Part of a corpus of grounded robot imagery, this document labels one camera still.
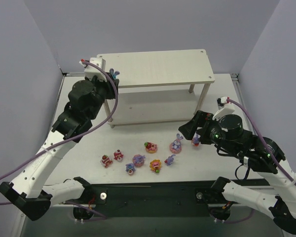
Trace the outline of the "pink bear sunflower toy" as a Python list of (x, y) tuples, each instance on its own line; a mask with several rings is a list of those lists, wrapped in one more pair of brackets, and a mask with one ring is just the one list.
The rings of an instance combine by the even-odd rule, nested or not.
[(154, 159), (150, 162), (149, 167), (152, 172), (159, 173), (161, 169), (161, 161), (159, 159)]

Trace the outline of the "white wooden two-tier shelf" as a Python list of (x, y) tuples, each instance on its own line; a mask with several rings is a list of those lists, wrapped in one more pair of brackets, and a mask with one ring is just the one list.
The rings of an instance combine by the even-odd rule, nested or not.
[(120, 93), (110, 127), (187, 121), (204, 104), (214, 73), (204, 49), (98, 54), (120, 71), (119, 90), (179, 86), (179, 90)]

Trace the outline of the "purple bunny red base toy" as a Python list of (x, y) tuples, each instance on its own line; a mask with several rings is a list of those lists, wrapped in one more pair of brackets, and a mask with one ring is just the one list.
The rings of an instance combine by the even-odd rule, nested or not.
[(199, 138), (200, 138), (200, 136), (198, 134), (196, 134), (193, 137), (193, 139), (191, 140), (191, 143), (193, 146), (195, 146), (195, 147), (199, 146), (199, 144), (200, 144)]

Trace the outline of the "purple bunny blue bow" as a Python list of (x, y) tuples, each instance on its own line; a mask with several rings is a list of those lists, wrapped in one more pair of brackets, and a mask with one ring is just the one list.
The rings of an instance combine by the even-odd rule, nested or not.
[(117, 76), (120, 74), (120, 71), (115, 71), (113, 68), (110, 69), (110, 75), (116, 79)]

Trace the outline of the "small purple bunny with strawberry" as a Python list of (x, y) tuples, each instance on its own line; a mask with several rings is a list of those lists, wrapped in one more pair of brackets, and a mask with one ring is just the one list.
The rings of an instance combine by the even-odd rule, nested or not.
[(135, 173), (136, 169), (133, 163), (126, 164), (125, 166), (126, 166), (126, 172), (128, 173), (128, 175), (131, 176)]

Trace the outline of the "pink bear cake toy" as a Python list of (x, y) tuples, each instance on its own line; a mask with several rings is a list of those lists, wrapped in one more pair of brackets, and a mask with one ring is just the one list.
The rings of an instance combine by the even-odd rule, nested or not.
[(113, 158), (114, 160), (118, 161), (118, 162), (122, 162), (124, 157), (124, 154), (121, 152), (120, 149), (117, 149), (114, 153), (113, 153)]

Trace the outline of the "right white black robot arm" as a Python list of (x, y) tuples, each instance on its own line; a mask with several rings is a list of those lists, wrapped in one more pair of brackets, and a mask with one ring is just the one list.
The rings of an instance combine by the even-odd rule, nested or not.
[(276, 191), (267, 195), (219, 177), (211, 186), (213, 196), (246, 205), (270, 217), (282, 230), (296, 235), (296, 174), (284, 153), (269, 138), (259, 138), (243, 128), (242, 118), (235, 114), (213, 119), (211, 113), (197, 111), (179, 127), (187, 140), (199, 135), (202, 145), (214, 145), (219, 156), (234, 157), (263, 177)]

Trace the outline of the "pink strawberry cake toy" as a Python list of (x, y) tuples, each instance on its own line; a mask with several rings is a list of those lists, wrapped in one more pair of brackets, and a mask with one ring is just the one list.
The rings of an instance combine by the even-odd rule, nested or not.
[(113, 161), (107, 155), (103, 155), (102, 158), (101, 158), (101, 160), (100, 160), (100, 164), (104, 168), (108, 168), (112, 163), (113, 163)]

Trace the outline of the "pink bear strawberry donut toy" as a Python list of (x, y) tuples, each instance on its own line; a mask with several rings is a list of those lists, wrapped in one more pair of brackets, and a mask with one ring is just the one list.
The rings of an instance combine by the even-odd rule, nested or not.
[(144, 147), (145, 147), (145, 151), (150, 154), (154, 154), (158, 150), (157, 144), (152, 143), (152, 142), (145, 142)]

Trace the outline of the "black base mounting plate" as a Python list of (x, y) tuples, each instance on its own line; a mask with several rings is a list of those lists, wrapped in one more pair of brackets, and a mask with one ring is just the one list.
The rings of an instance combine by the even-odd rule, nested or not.
[(74, 203), (93, 204), (106, 217), (207, 217), (209, 206), (227, 200), (211, 190), (212, 182), (93, 185)]

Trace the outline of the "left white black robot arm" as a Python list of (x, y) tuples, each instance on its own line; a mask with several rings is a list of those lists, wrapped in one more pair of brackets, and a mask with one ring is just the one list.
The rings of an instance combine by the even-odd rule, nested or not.
[(102, 105), (115, 99), (119, 80), (107, 81), (97, 76), (77, 81), (68, 94), (68, 103), (58, 116), (35, 159), (10, 182), (0, 184), (0, 193), (30, 220), (41, 218), (50, 207), (74, 200), (87, 201), (96, 191), (81, 177), (60, 184), (46, 185), (46, 180), (62, 158), (86, 135)]

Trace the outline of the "purple bunny sitting toy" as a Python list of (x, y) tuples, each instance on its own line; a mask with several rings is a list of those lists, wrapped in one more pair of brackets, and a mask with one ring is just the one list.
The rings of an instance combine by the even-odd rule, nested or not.
[(164, 161), (164, 163), (167, 165), (167, 166), (170, 166), (173, 162), (174, 162), (174, 157), (176, 155), (175, 154), (172, 154), (171, 156), (167, 157)]

